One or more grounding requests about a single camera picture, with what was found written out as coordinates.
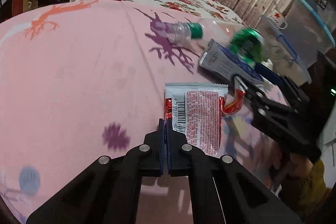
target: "metal screw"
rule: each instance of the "metal screw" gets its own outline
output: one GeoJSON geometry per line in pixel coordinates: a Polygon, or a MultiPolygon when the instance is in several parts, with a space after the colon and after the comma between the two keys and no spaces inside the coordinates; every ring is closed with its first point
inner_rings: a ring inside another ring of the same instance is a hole
{"type": "Polygon", "coordinates": [[[108,162],[110,161],[109,157],[107,156],[101,156],[99,159],[98,159],[98,162],[100,164],[107,164],[108,162]]]}
{"type": "Polygon", "coordinates": [[[261,115],[263,115],[263,116],[266,116],[266,112],[265,112],[265,110],[263,110],[263,109],[258,109],[258,112],[261,114],[261,115]]]}
{"type": "Polygon", "coordinates": [[[233,158],[229,155],[225,155],[225,156],[223,156],[222,161],[224,161],[226,164],[230,164],[230,163],[232,163],[233,158]]]}
{"type": "Polygon", "coordinates": [[[190,150],[192,150],[192,148],[193,148],[193,147],[192,147],[190,144],[188,144],[188,143],[182,145],[182,149],[183,149],[184,151],[190,151],[190,150]]]}
{"type": "Polygon", "coordinates": [[[142,152],[147,152],[150,149],[149,145],[147,144],[142,144],[139,146],[139,150],[142,152]]]}

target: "snack package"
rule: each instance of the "snack package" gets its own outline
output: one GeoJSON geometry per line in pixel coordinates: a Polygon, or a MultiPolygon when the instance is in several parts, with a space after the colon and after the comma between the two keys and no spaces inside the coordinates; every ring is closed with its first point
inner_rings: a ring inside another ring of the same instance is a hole
{"type": "Polygon", "coordinates": [[[241,78],[237,76],[234,78],[234,82],[235,82],[235,97],[230,103],[227,103],[223,107],[223,114],[225,115],[231,115],[238,112],[243,107],[244,104],[247,86],[244,84],[241,78]]]}
{"type": "Polygon", "coordinates": [[[227,85],[212,83],[166,83],[165,120],[186,135],[189,144],[215,156],[221,144],[222,110],[227,85]]]}

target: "yellow cloth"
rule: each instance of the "yellow cloth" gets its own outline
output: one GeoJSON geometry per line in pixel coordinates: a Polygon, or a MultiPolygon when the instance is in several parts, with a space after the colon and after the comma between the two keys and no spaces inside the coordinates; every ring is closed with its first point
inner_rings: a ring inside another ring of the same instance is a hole
{"type": "Polygon", "coordinates": [[[303,221],[321,208],[330,193],[331,189],[326,187],[323,174],[323,162],[318,160],[305,178],[288,178],[281,183],[279,198],[303,221]]]}

